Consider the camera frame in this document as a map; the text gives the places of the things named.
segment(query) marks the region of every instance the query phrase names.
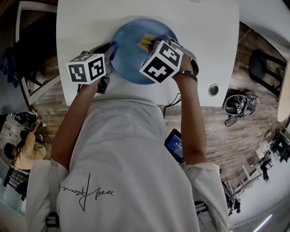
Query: strap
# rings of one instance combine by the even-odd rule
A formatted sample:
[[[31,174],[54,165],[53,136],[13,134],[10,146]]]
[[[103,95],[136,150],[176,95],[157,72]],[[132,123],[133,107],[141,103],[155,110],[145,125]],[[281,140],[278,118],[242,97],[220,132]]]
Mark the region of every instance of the strap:
[[[183,75],[183,76],[187,76],[187,77],[191,77],[193,80],[196,81],[196,83],[198,83],[198,79],[195,75],[193,75],[191,73],[191,71],[186,70],[186,71],[179,71],[177,74]]]
[[[179,49],[181,52],[183,52],[184,55],[187,55],[190,58],[190,63],[193,69],[193,73],[195,76],[198,75],[199,72],[199,68],[198,68],[198,63],[196,60],[195,55],[190,52],[189,50],[185,49],[178,41],[176,41],[173,38],[169,38],[167,35],[163,34],[160,36],[157,36],[155,39],[153,39],[152,42],[152,46],[149,45],[149,47],[151,48],[151,50],[153,50],[154,48],[156,48],[156,46],[159,44],[160,41],[164,40],[166,43],[168,43],[171,47],[173,47],[174,49]]]
[[[58,180],[58,162],[51,159],[50,165],[50,212],[46,217],[46,226],[48,232],[59,231],[59,217],[57,213],[57,197],[59,193],[59,180]]]
[[[196,214],[198,215],[198,223],[200,231],[211,231],[216,232],[217,228],[214,224],[214,220],[212,219],[207,205],[202,201],[194,202]]]

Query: white shirt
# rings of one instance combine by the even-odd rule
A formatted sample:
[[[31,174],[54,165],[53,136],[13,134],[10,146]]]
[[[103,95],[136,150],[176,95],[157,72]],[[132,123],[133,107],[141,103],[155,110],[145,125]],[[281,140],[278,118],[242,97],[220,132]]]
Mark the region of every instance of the white shirt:
[[[183,171],[164,146],[161,110],[145,101],[92,104],[69,168],[59,165],[57,199],[62,232],[200,231],[195,201],[227,232],[227,204],[213,163]],[[50,161],[31,169],[26,221],[41,231],[49,213]]]

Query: blue plate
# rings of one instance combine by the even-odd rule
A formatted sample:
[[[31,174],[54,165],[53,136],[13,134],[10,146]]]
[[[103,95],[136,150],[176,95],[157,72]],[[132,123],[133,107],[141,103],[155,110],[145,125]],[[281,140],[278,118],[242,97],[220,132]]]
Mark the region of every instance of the blue plate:
[[[112,60],[115,71],[125,80],[135,84],[148,85],[154,82],[141,74],[141,64],[148,53],[138,47],[145,34],[154,36],[168,35],[177,40],[169,27],[153,19],[137,19],[122,26],[113,36],[112,42],[118,44],[118,50]]]

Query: wall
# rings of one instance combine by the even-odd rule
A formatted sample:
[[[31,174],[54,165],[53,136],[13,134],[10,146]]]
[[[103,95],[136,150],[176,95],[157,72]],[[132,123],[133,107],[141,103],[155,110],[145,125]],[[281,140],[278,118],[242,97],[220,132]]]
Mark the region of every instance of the wall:
[[[290,57],[290,10],[283,0],[236,0],[240,21],[267,39],[286,59]]]
[[[7,227],[10,232],[27,232],[25,217],[17,214],[13,209],[0,201],[0,224]]]
[[[260,215],[267,217],[273,208],[290,194],[290,163],[279,162],[279,157],[272,159],[273,167],[268,170],[269,180],[265,182],[260,177],[253,186],[240,195],[241,212],[234,212],[229,223],[231,228],[247,224]]]

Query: sleeve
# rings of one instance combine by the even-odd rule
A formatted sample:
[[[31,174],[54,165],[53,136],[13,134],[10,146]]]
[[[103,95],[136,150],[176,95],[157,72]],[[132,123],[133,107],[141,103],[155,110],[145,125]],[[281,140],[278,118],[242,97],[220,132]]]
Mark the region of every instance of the sleeve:
[[[25,219],[28,232],[41,232],[50,207],[50,160],[37,160],[29,175]],[[59,182],[67,177],[67,170],[58,165]]]
[[[184,171],[192,185],[194,201],[204,202],[217,231],[228,231],[228,209],[219,166],[214,163],[187,165]]]
[[[24,145],[21,147],[21,153],[24,155],[31,154],[34,148],[35,135],[31,132],[28,133]]]

